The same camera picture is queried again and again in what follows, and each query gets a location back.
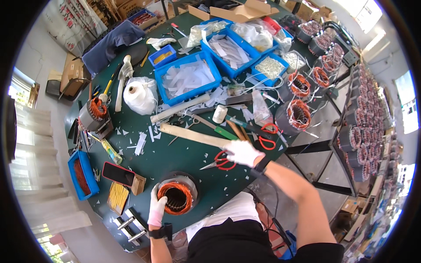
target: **white plastic tube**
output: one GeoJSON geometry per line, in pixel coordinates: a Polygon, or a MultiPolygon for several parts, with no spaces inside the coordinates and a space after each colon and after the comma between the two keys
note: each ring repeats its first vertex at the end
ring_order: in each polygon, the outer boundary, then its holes
{"type": "Polygon", "coordinates": [[[163,112],[161,112],[157,115],[151,116],[151,122],[156,123],[159,120],[165,119],[166,117],[169,117],[169,116],[171,116],[171,115],[173,115],[173,114],[175,114],[175,113],[177,113],[177,112],[179,112],[183,109],[187,109],[187,108],[189,108],[191,106],[194,106],[196,104],[206,102],[210,99],[211,99],[211,97],[209,96],[209,94],[206,93],[205,95],[202,95],[200,97],[192,99],[191,101],[184,102],[183,104],[180,104],[180,105],[175,106],[175,107],[171,107],[171,108],[167,109],[166,111],[163,111],[163,112]]]}

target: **wooden stick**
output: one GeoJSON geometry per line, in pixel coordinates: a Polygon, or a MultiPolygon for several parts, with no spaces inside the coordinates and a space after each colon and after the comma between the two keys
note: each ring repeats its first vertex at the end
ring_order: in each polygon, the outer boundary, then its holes
{"type": "Polygon", "coordinates": [[[231,142],[230,140],[227,140],[227,139],[222,139],[222,138],[198,133],[198,132],[184,129],[178,126],[173,126],[168,123],[161,123],[161,132],[168,133],[168,134],[178,136],[184,139],[188,139],[191,141],[196,141],[199,143],[204,143],[204,144],[212,145],[215,147],[220,147],[220,148],[223,148],[225,145],[231,142]]]}
{"type": "Polygon", "coordinates": [[[238,129],[237,125],[229,120],[226,120],[229,126],[231,126],[232,130],[235,132],[238,138],[240,138],[241,141],[245,141],[244,135],[241,133],[241,131],[238,129]]]}
{"type": "Polygon", "coordinates": [[[244,134],[244,137],[251,143],[251,145],[253,145],[253,143],[250,140],[250,137],[247,135],[247,132],[245,132],[244,127],[240,126],[240,129],[241,129],[242,133],[244,134]]]}
{"type": "Polygon", "coordinates": [[[92,99],[92,82],[89,82],[89,100],[88,101],[91,101],[91,99],[92,99]]]}

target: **black wrist strap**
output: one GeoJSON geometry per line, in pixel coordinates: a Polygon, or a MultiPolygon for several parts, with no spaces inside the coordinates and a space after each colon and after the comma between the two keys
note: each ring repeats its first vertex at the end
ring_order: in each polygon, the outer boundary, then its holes
{"type": "Polygon", "coordinates": [[[250,170],[250,175],[256,178],[265,178],[264,171],[266,169],[267,164],[271,161],[268,157],[263,157],[263,159],[256,164],[256,166],[250,170]]]}
{"type": "Polygon", "coordinates": [[[168,241],[173,240],[173,225],[171,223],[164,223],[160,229],[149,231],[149,236],[155,239],[167,237],[168,241]]]}

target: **tray of yellow sticks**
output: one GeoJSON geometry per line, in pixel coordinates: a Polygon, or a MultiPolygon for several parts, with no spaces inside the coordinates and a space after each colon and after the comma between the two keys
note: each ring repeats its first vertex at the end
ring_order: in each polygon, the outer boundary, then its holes
{"type": "Polygon", "coordinates": [[[108,206],[118,215],[122,215],[129,194],[130,191],[125,186],[112,182],[108,194],[108,206]]]}

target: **hand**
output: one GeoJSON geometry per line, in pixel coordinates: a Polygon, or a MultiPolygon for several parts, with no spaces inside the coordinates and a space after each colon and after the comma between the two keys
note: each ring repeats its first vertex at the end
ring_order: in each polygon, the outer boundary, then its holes
{"type": "Polygon", "coordinates": [[[157,51],[161,49],[161,47],[168,45],[169,43],[177,42],[173,38],[149,38],[146,41],[146,44],[151,44],[157,51]]]}
{"type": "Polygon", "coordinates": [[[226,157],[229,161],[251,168],[255,167],[254,160],[257,157],[265,156],[263,152],[254,149],[248,141],[231,141],[224,147],[224,150],[231,152],[226,157]]]}
{"type": "Polygon", "coordinates": [[[165,204],[167,203],[168,197],[162,197],[158,201],[158,186],[159,183],[157,183],[151,191],[151,206],[149,208],[148,225],[161,227],[165,204]]]}

